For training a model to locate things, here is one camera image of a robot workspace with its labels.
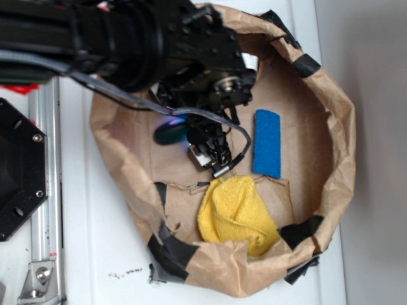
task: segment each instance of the metal bracket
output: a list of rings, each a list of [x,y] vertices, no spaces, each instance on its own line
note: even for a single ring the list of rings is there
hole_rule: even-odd
[[[58,296],[54,261],[31,262],[17,304],[43,304]]]
[[[29,117],[36,122],[39,129],[47,134],[46,169],[49,190],[48,199],[31,216],[31,261],[53,261],[52,276],[56,278],[58,294],[51,294],[51,287],[49,287],[47,295],[55,297],[44,305],[56,305],[61,304],[66,298],[62,238],[59,81],[57,78],[29,95]]]

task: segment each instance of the black octagonal plate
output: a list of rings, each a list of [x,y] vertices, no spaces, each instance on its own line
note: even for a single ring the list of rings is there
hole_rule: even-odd
[[[46,199],[46,136],[0,98],[0,241]]]

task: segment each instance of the cable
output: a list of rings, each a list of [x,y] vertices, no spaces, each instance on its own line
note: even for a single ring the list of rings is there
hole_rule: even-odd
[[[250,148],[251,138],[250,138],[250,135],[247,133],[247,131],[244,128],[236,125],[235,123],[232,123],[231,121],[228,121],[225,118],[222,118],[221,116],[211,113],[209,111],[195,108],[195,107],[180,107],[177,109],[168,109],[162,105],[155,104],[149,100],[144,100],[142,98],[135,97],[115,86],[109,85],[107,83],[103,83],[102,81],[99,81],[98,79],[94,79],[85,73],[74,70],[68,64],[65,64],[62,62],[57,62],[55,60],[52,60],[49,58],[44,58],[44,57],[41,57],[41,56],[35,55],[35,54],[28,54],[28,53],[9,51],[9,50],[0,50],[0,61],[18,62],[20,64],[28,64],[28,65],[45,67],[49,70],[59,73],[61,76],[69,76],[80,83],[86,83],[88,86],[92,85],[97,90],[102,90],[102,91],[108,92],[112,95],[116,95],[117,97],[125,99],[131,103],[141,105],[143,107],[146,107],[153,111],[159,112],[161,114],[167,114],[170,116],[178,116],[181,114],[196,114],[198,116],[203,116],[204,118],[207,118],[211,121],[221,123],[226,126],[229,126],[230,128],[238,130],[246,138],[247,143],[246,143],[245,147],[243,148],[242,152],[235,159],[233,159],[233,161],[231,162],[230,165],[224,166],[220,171],[213,174],[213,176],[215,178],[220,177],[220,175],[228,172],[233,167],[235,167],[244,158],[246,152]]]
[[[97,93],[99,95],[102,95],[103,97],[106,97],[107,99],[111,100],[112,102],[114,102],[114,103],[116,103],[118,105],[121,105],[124,108],[130,109],[132,111],[152,111],[151,109],[148,109],[148,108],[140,108],[140,107],[133,107],[133,106],[127,105],[126,103],[122,102],[121,100],[118,100],[117,98],[111,97],[110,95],[104,93],[103,91],[92,88],[91,86],[89,86],[86,83],[82,83],[80,81],[76,81],[76,82],[78,84],[80,84],[81,86],[84,86],[85,88],[87,88],[87,89],[89,89],[89,90],[91,90],[91,91],[93,91],[93,92],[95,92],[95,93]]]

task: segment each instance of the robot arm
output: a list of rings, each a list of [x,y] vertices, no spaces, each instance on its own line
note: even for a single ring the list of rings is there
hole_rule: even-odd
[[[97,74],[126,92],[159,83],[156,102],[200,109],[238,125],[235,107],[247,105],[255,72],[246,69],[236,33],[220,14],[188,0],[0,1],[0,50],[62,62]],[[44,83],[55,71],[0,61],[0,83]],[[229,109],[229,118],[225,109]],[[218,177],[235,166],[221,121],[190,112],[191,155]]]

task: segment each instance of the gray wall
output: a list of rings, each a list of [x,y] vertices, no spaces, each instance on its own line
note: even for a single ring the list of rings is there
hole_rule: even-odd
[[[341,222],[349,305],[407,302],[407,1],[315,0],[325,69],[357,111]]]

